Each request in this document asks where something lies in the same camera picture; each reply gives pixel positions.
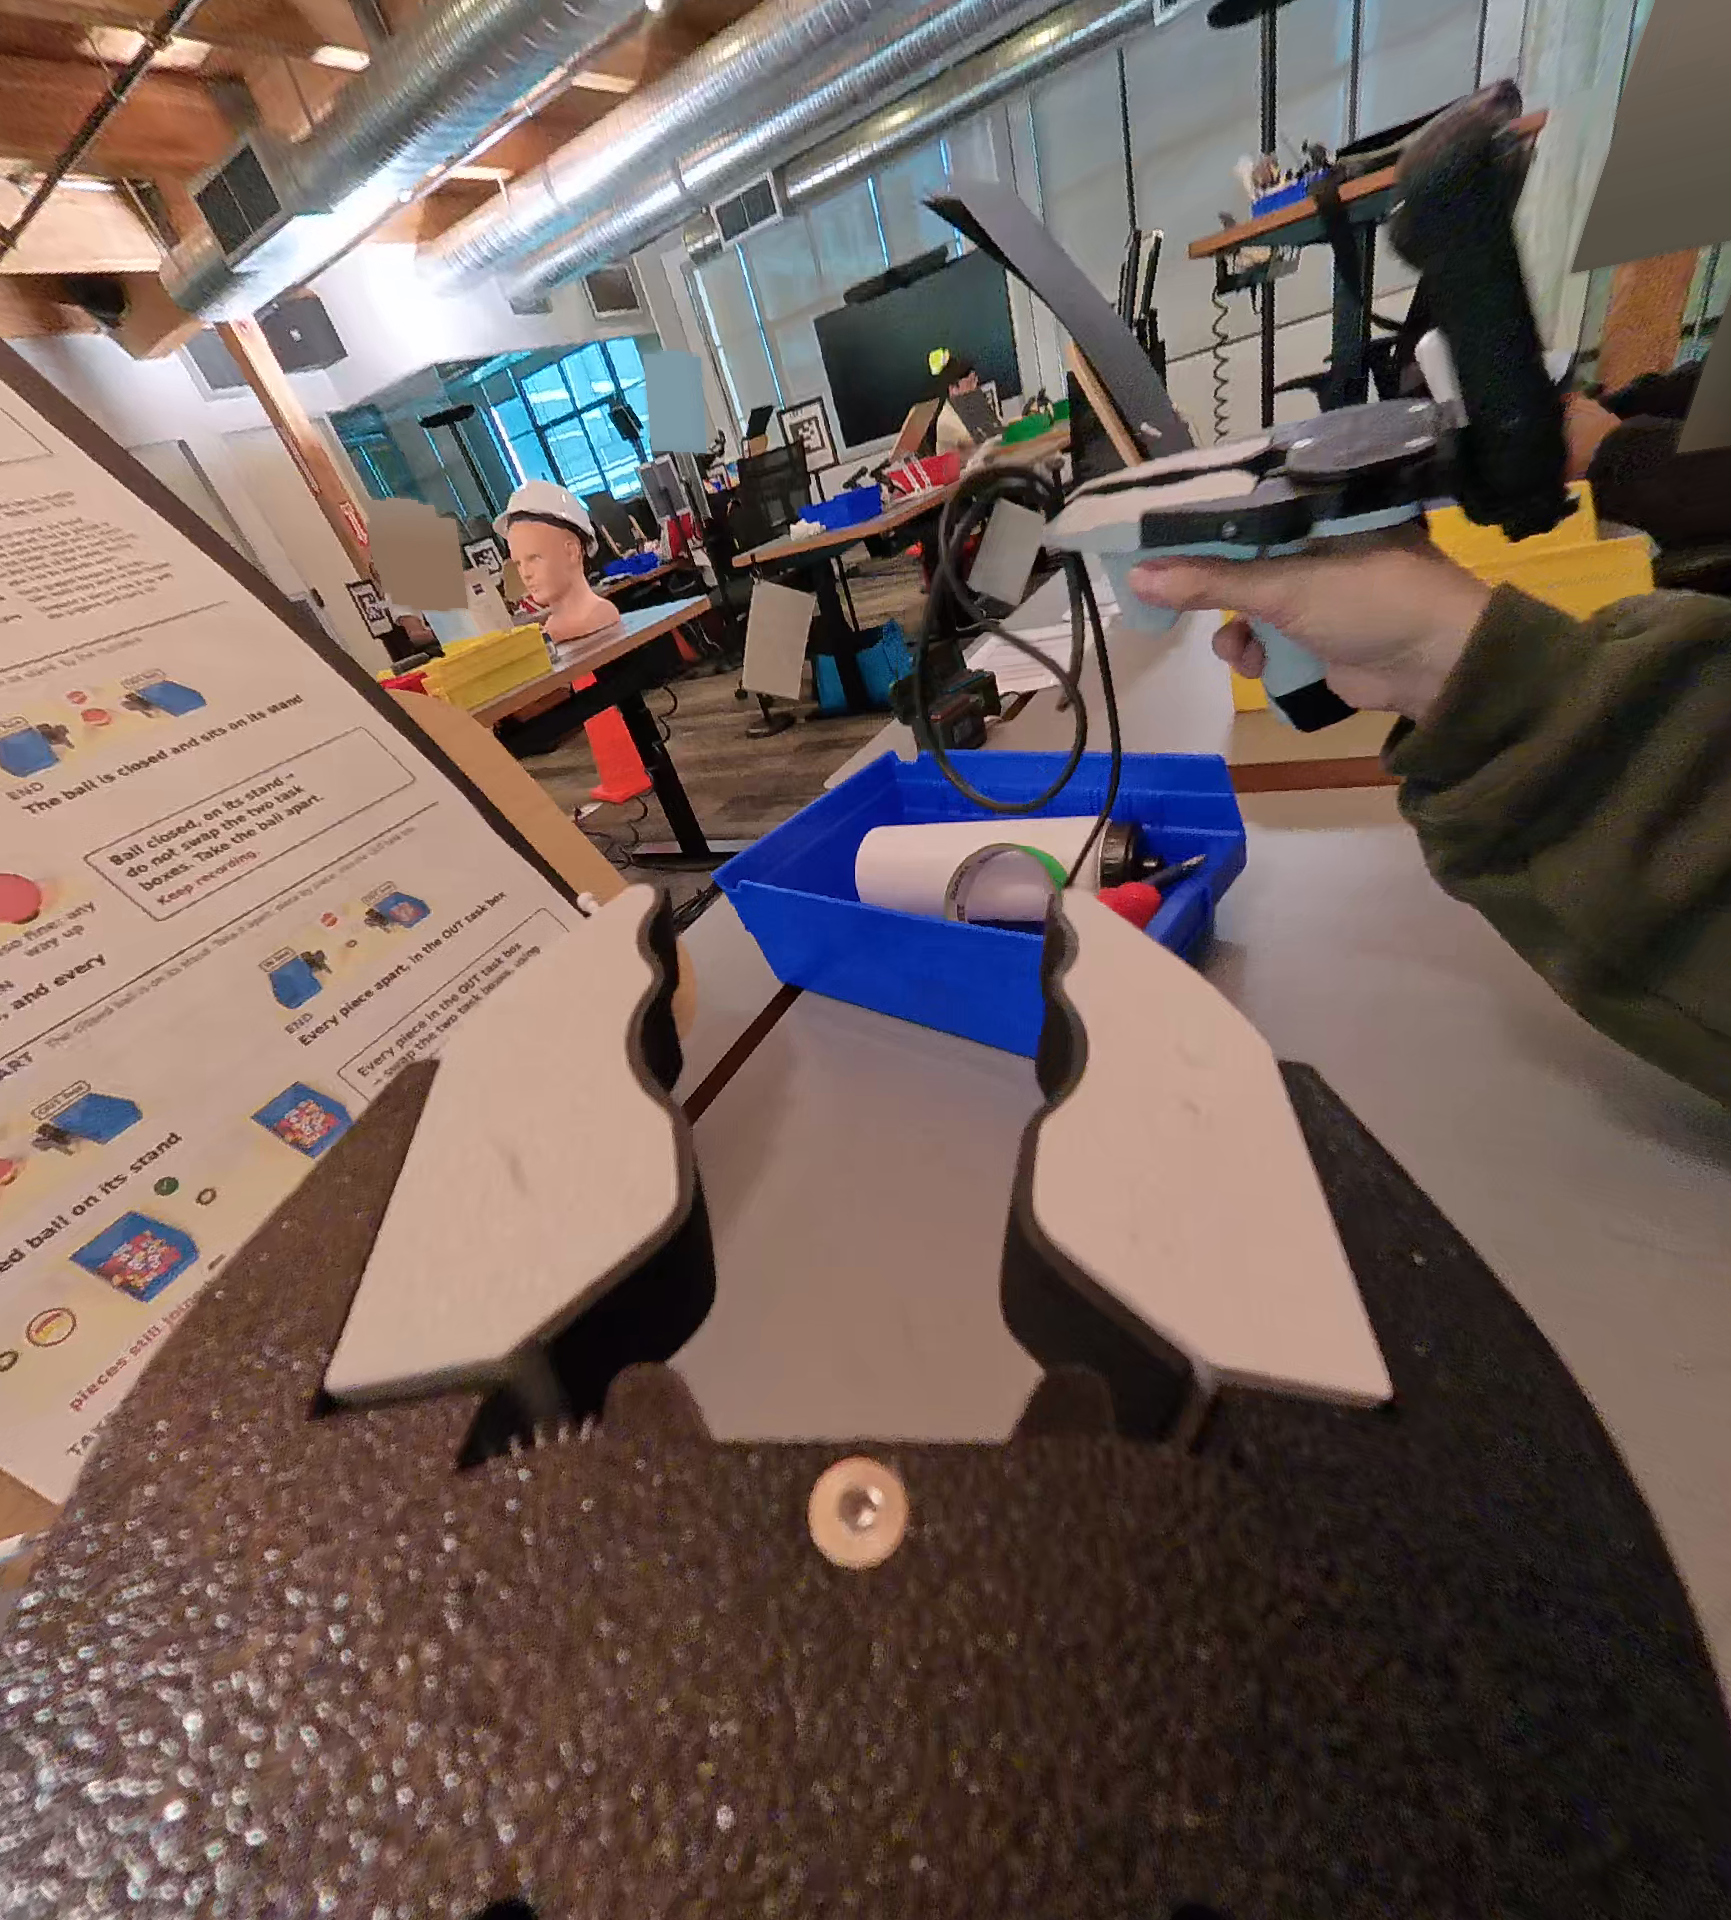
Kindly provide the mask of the orange traffic cone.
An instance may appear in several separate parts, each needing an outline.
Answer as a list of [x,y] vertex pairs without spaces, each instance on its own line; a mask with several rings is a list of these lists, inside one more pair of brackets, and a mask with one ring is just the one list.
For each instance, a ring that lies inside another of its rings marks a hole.
[[653,794],[651,773],[619,707],[609,705],[595,712],[585,721],[585,735],[593,766],[589,787],[593,804],[633,804]]

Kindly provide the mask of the white paper roll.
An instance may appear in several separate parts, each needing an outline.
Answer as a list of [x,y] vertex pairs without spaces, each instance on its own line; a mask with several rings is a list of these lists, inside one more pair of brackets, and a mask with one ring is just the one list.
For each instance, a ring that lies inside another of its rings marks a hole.
[[863,904],[945,921],[941,893],[953,865],[987,844],[1035,844],[1067,868],[1067,887],[1095,891],[1093,817],[985,817],[869,829],[857,845],[853,884]]

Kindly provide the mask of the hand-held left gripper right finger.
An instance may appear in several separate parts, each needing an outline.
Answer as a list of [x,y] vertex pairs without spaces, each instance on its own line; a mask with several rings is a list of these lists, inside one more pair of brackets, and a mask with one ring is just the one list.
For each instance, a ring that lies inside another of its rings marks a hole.
[[1171,1442],[1225,1389],[1373,1410],[1395,1385],[1279,1062],[1199,971],[1087,891],[1047,905],[1007,1331]]

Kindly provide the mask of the person's right forearm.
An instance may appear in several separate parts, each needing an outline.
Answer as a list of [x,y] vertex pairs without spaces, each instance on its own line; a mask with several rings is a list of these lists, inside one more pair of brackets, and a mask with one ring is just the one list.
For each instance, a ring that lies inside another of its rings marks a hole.
[[1731,1114],[1731,600],[1495,588],[1383,761],[1427,869],[1593,1029]]

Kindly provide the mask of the wall television screen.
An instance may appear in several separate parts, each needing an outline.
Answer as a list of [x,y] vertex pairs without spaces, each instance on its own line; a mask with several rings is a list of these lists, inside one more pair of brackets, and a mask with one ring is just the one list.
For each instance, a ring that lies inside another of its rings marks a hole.
[[871,300],[843,302],[813,319],[841,443],[893,438],[935,396],[931,355],[965,359],[1001,401],[1021,396],[1009,277],[983,251],[965,251]]

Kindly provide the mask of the black battery charger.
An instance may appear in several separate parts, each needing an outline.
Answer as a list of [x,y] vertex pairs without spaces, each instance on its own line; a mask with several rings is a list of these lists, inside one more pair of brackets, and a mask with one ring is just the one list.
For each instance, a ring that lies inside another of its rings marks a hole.
[[925,682],[909,673],[891,683],[887,698],[921,754],[973,751],[985,742],[987,721],[1001,718],[999,687],[987,669],[959,667]]

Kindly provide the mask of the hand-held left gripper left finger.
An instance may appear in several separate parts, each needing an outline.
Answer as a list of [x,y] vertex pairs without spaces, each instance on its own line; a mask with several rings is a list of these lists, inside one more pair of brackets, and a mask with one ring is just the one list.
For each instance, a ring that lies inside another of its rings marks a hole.
[[323,1391],[591,1420],[713,1299],[667,900],[625,885],[439,1049]]

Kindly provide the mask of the green tape roll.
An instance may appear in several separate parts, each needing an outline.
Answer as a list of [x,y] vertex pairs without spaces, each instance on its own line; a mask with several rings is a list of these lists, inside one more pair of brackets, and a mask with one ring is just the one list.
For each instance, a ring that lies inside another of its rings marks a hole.
[[1041,928],[1067,885],[1065,864],[1029,842],[989,842],[969,850],[941,893],[941,918],[1001,930]]

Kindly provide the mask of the person's right hand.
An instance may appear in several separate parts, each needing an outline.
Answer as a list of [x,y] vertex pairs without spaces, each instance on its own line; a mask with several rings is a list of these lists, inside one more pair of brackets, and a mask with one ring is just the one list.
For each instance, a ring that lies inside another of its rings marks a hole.
[[1153,607],[1219,611],[1213,653],[1259,680],[1277,634],[1323,669],[1351,707],[1421,720],[1463,656],[1493,588],[1415,531],[1319,543],[1301,553],[1149,558],[1131,591]]

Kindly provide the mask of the yellow plastic bin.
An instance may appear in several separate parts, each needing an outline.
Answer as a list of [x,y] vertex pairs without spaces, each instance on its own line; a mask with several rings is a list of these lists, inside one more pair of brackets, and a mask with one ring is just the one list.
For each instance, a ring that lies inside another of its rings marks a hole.
[[[1479,528],[1457,508],[1433,506],[1409,509],[1387,526],[1363,526],[1343,533],[1321,530],[1281,553],[1273,549],[1257,560],[1289,558],[1317,543],[1401,530],[1415,531],[1491,588],[1517,589],[1571,615],[1601,611],[1621,597],[1647,593],[1655,584],[1647,540],[1639,533],[1607,533],[1587,499],[1577,502],[1573,515],[1561,520],[1553,531],[1521,541],[1507,541],[1501,531]],[[1259,680],[1273,704],[1305,730],[1315,728],[1317,712],[1325,723],[1345,712],[1359,712],[1333,693],[1315,659],[1277,634],[1265,638],[1265,669]]]
[[481,707],[555,672],[549,638],[535,620],[441,642],[441,650],[391,676],[387,691],[419,693],[449,707]]

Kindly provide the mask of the blue plastic bin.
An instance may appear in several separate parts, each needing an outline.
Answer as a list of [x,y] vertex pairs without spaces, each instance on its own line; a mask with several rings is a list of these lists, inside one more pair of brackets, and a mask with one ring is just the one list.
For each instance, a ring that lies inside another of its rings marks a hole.
[[[771,827],[721,868],[717,884],[779,982],[927,1029],[1027,1056],[1043,1024],[1043,926],[947,923],[863,904],[857,845],[881,826],[985,817],[1093,817],[1111,760],[1081,758],[1047,808],[977,808],[929,760],[883,751]],[[1133,751],[1119,768],[1113,820],[1135,822],[1165,905],[1145,934],[1197,964],[1219,900],[1245,865],[1229,766],[1211,754]]]

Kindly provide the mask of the wooden standing desk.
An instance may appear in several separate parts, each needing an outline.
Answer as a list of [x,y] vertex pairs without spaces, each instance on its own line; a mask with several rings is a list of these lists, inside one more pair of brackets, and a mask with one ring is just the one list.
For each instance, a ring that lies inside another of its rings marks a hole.
[[1311,147],[1189,256],[1213,261],[1225,295],[1263,288],[1279,256],[1329,253],[1329,353],[1295,381],[1325,418],[1403,396],[1431,325],[1481,406],[1531,408],[1541,338],[1515,215],[1545,124],[1503,80],[1339,151]]

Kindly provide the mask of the silver air duct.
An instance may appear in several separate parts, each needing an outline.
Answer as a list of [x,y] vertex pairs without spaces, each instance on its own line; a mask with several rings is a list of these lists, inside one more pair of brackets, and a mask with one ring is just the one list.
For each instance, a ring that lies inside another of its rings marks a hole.
[[[421,246],[441,294],[499,280],[519,300],[637,251],[717,193],[947,74],[1055,4],[757,4],[493,204]],[[202,232],[162,268],[202,322],[246,319],[303,285],[483,155],[573,78],[627,4],[437,4],[371,59],[299,139],[250,139],[194,185]]]

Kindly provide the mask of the instruction sheet board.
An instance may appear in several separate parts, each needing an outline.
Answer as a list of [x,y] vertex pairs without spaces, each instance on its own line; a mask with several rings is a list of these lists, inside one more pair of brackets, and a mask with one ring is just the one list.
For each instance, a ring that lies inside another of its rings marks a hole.
[[0,1472],[64,1537],[118,1410],[327,1321],[441,1044],[625,885],[489,787],[0,339]]

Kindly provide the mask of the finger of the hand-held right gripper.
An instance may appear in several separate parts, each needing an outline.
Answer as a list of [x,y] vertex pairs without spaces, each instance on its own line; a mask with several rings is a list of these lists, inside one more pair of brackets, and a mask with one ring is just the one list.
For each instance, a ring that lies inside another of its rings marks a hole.
[[1055,553],[1115,558],[1253,558],[1261,549],[1259,488],[1123,488],[1067,503],[1043,541]]
[[1217,503],[1235,502],[1283,467],[1283,447],[1271,442],[1233,442],[1195,447],[1121,467],[1081,485],[1095,503]]

